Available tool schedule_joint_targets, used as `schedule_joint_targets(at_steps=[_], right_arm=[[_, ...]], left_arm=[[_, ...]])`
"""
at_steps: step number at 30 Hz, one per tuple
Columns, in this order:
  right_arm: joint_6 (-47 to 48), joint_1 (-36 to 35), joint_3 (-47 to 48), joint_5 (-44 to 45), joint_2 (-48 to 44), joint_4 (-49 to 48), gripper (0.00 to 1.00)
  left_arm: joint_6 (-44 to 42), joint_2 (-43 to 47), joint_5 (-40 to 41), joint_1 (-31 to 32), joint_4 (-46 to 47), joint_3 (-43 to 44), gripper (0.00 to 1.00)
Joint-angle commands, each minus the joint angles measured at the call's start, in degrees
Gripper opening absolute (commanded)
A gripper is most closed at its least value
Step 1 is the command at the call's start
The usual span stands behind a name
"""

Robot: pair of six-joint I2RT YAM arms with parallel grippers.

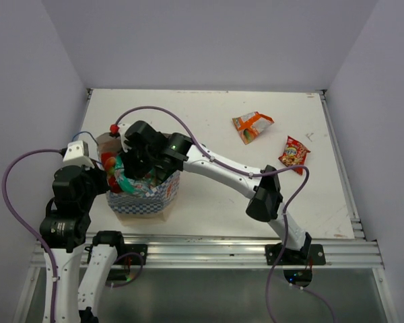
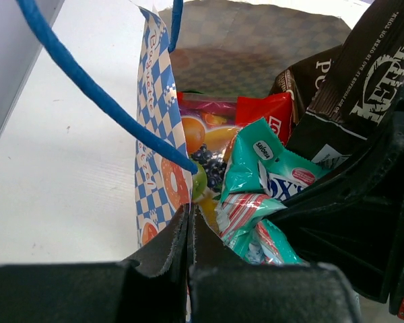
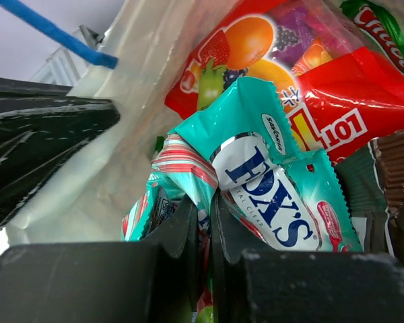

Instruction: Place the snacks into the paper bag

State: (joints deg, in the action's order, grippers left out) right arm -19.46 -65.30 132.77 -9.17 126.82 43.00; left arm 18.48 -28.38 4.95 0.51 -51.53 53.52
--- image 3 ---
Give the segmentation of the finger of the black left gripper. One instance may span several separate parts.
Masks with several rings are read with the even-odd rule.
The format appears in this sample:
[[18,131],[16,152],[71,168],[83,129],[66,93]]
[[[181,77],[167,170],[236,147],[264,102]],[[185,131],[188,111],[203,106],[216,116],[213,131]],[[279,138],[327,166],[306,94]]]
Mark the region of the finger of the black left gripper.
[[110,100],[69,86],[0,78],[0,229],[75,153],[113,127]]

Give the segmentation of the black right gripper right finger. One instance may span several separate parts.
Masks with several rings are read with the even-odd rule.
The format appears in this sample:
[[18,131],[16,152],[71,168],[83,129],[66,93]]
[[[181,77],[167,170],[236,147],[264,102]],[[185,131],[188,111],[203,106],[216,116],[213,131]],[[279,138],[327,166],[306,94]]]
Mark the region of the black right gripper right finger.
[[280,252],[211,204],[216,322],[404,322],[404,267],[386,254]]

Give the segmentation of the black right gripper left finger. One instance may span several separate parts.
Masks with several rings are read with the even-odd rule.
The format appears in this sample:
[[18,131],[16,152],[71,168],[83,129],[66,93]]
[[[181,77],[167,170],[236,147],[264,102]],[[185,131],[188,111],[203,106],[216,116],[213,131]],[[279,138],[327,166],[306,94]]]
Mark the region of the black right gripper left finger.
[[139,242],[14,246],[0,256],[0,322],[191,322],[197,258],[188,198]]

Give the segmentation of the teal Fox's candy bag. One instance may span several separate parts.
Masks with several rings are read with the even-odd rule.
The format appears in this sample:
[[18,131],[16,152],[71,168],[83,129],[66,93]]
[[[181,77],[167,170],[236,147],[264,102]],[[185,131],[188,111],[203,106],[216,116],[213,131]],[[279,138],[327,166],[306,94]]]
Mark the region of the teal Fox's candy bag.
[[208,245],[216,192],[245,228],[276,250],[362,250],[326,151],[299,149],[271,82],[240,77],[168,133],[145,194],[123,218],[122,238],[145,238],[188,197]]

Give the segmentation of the blue checkered paper bag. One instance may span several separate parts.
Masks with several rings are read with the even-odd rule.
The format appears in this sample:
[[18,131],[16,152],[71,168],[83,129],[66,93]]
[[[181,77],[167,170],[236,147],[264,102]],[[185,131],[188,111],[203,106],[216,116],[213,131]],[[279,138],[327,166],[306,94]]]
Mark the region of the blue checkered paper bag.
[[219,24],[273,1],[126,1],[71,88],[0,78],[0,233],[12,244],[112,241],[143,194],[164,105],[190,52]]

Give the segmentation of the green chips bag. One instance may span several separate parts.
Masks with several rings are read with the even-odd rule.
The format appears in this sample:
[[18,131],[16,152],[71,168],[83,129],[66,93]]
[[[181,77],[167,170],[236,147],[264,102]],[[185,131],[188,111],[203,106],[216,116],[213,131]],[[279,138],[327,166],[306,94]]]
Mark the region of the green chips bag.
[[384,233],[388,218],[386,201],[378,182],[376,160],[371,148],[359,148],[334,169],[364,251],[387,252]]

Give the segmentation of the brown Kettle chips bag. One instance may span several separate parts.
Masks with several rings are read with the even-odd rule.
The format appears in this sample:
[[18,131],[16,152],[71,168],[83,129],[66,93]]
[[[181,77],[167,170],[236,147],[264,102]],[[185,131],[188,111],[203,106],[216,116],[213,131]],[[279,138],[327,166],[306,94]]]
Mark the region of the brown Kettle chips bag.
[[397,257],[404,260],[404,130],[372,139],[369,150],[375,162],[376,182],[390,215],[387,235]]

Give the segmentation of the red fruit candy bag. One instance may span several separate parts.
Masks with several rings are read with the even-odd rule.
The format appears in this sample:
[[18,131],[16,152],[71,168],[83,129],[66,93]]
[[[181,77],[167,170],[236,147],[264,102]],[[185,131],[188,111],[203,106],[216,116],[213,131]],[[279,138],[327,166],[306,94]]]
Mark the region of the red fruit candy bag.
[[166,95],[187,118],[240,77],[271,82],[304,151],[339,163],[404,130],[404,76],[328,1],[240,1],[189,55]]

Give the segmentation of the orange snack bag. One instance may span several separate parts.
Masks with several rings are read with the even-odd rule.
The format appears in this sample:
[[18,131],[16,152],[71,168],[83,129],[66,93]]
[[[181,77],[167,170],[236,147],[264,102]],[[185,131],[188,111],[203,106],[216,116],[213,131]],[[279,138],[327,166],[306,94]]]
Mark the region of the orange snack bag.
[[404,76],[404,35],[394,16],[371,1],[343,1],[340,8]]

